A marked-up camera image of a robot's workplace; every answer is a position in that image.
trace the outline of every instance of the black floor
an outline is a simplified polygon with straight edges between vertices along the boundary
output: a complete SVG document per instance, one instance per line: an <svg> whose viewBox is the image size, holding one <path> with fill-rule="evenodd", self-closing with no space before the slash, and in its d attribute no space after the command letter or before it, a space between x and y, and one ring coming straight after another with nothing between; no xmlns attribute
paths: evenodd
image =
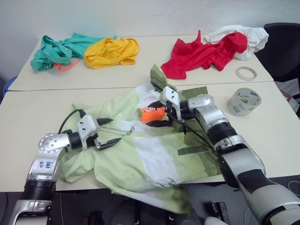
<svg viewBox="0 0 300 225"><path fill-rule="evenodd" d="M298 180L297 176L273 178L271 179L285 187L292 180ZM242 193L239 190L231 188L226 184L191 184L186 185L191 195L191 203L200 218L209 216L205 208L211 202L225 202L231 225L244 224L244 212L248 208ZM300 186L295 184L291 186L293 192L300 194ZM8 193L8 208L5 225L14 203L19 199L21 193ZM60 192L55 194L52 208L53 225L62 225L61 212L65 225L82 225L84 217L92 211L101 211L105 225L110 225L111 219L120 204L127 201L129 204L135 204L135 201L125 196L111 194L108 189L96 189L81 192ZM6 193L0 193L0 220L6 206ZM142 225L166 225L165 217L168 212L140 203ZM257 225L257 221L247 212L246 219L249 225Z"/></svg>

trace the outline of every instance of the black cable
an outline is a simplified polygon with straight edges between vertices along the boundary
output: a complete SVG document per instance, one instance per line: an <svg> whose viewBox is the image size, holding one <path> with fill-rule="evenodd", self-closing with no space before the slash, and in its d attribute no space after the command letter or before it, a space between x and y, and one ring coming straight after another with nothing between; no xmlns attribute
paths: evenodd
<svg viewBox="0 0 300 225"><path fill-rule="evenodd" d="M174 120L175 122L179 123L180 125L184 126L185 128L189 129L190 131L192 131L197 137L199 137L202 141L204 141L206 143L206 147L209 147L210 149L214 150L213 147L203 138L201 137L196 131L194 131L190 126L188 126L187 124L179 121L178 119L176 119L171 113L170 111L168 111L168 115L171 117L172 120Z"/></svg>
<svg viewBox="0 0 300 225"><path fill-rule="evenodd" d="M5 217L6 217L6 214L7 214L7 211L8 211L8 193L7 192L5 192L5 196L6 196L5 210L4 210L3 217L1 219L0 225L3 225L3 222L5 221Z"/></svg>
<svg viewBox="0 0 300 225"><path fill-rule="evenodd" d="M63 121L63 123L60 126L60 129L58 130L58 133L61 133L61 130L63 129L64 125L66 124L67 120L75 113L75 112L79 112L80 113L80 117L82 118L84 116L84 111L82 109L76 109L73 112L71 112Z"/></svg>

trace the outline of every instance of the black chair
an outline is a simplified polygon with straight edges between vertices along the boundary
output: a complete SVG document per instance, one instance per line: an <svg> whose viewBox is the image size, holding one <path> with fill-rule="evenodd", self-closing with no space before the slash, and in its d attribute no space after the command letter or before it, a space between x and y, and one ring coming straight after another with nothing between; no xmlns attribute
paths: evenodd
<svg viewBox="0 0 300 225"><path fill-rule="evenodd" d="M264 29L269 34L268 42L255 55L275 81L298 78L300 87L300 24L269 23Z"/></svg>

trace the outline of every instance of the white table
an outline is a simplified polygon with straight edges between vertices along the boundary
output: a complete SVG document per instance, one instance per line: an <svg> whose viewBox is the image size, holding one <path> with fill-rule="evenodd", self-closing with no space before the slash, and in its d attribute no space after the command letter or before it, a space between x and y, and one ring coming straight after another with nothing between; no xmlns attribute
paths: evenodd
<svg viewBox="0 0 300 225"><path fill-rule="evenodd" d="M199 85L179 86L179 90ZM209 94L263 160L268 177L300 174L300 122L273 82L209 84ZM256 90L261 105L246 117L230 114L226 102L240 87ZM0 105L0 191L23 191L26 175L38 153L38 141L57 132L71 103L101 105L130 88L12 91ZM199 182L224 181L222 176ZM61 180L57 190L103 188L93 172L75 183Z"/></svg>
<svg viewBox="0 0 300 225"><path fill-rule="evenodd" d="M154 63L161 66L170 59L171 51L177 38L185 42L191 42L195 40L196 36L135 37L140 46L136 64L90 69L80 60L79 64L73 69L63 73L59 72L56 67L46 71L35 71L31 68L30 61L33 59L33 54L40 47L40 42L38 42L18 78L9 87L9 90L133 88L149 82L150 70ZM185 80L169 79L168 82L173 85L246 83L235 73L236 69L242 66L250 67L257 72L257 78L253 82L273 81L270 74L253 54L248 61L234 58L221 72L214 67L208 70L198 68L187 72L187 79Z"/></svg>

